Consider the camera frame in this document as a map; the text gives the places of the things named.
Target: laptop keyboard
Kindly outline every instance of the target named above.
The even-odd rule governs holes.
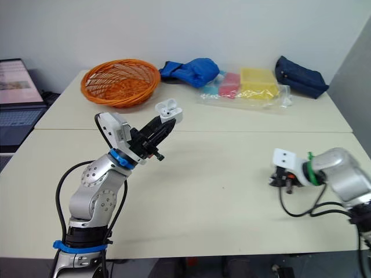
[[[0,126],[29,126],[41,113],[35,111],[9,111],[0,112]]]

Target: woven basket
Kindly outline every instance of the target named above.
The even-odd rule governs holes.
[[[90,101],[113,107],[131,107],[147,100],[160,82],[158,70],[141,60],[115,60],[92,68],[81,80],[81,92]]]

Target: laptop screen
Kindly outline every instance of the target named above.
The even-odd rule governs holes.
[[[42,98],[22,60],[0,60],[0,105],[40,102]]]

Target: white table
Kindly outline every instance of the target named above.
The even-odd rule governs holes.
[[[306,156],[347,148],[371,172],[351,133],[173,132],[129,177],[109,258],[306,253],[356,249],[355,227],[342,215],[291,218],[279,206],[273,149]],[[72,165],[108,151],[97,130],[34,130],[0,174],[0,257],[51,258],[60,239],[54,194]],[[65,181],[64,215],[80,168]],[[293,212],[312,205],[319,188],[285,195]],[[323,200],[336,200],[330,190]]]
[[[106,111],[122,113],[132,126],[140,128],[157,116],[156,103],[175,98],[185,113],[181,125],[176,126],[179,131],[352,132],[327,93],[317,100],[293,93],[292,107],[268,113],[198,104],[199,93],[191,86],[161,83],[142,105],[115,109],[92,103],[83,96],[80,81],[85,72],[80,72],[66,88],[36,129],[97,129],[94,115]]]

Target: blue clamp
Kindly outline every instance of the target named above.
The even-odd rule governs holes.
[[[110,154],[120,163],[121,166],[129,168],[130,170],[134,169],[134,166],[131,165],[125,158],[122,158],[118,153],[116,153],[115,149],[111,149]]]
[[[88,247],[88,248],[71,248],[71,247],[67,247],[66,245],[64,245],[61,240],[56,240],[53,243],[53,248],[60,249],[63,252],[70,253],[70,254],[86,254],[86,253],[93,253],[93,252],[99,252],[99,251],[105,250],[107,248],[107,244],[94,246],[94,247]]]

